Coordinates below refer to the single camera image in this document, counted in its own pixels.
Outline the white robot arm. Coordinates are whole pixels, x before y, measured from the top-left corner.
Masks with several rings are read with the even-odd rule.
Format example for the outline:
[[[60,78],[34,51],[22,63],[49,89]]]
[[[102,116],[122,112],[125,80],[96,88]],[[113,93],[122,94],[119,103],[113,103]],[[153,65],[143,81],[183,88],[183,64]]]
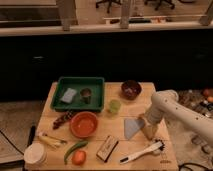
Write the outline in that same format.
[[[154,92],[151,96],[151,106],[142,116],[145,122],[142,132],[148,140],[152,140],[158,129],[158,124],[165,114],[179,119],[192,131],[213,147],[213,120],[209,119],[178,103],[179,96],[174,90]]]

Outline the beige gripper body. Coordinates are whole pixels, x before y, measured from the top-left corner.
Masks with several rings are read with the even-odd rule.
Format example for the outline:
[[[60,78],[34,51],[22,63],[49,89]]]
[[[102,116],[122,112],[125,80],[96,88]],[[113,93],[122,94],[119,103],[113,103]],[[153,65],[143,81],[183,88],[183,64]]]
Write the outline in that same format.
[[[148,140],[152,140],[156,135],[158,125],[151,123],[144,114],[140,114],[139,118],[144,122],[144,126],[141,128],[141,131]]]

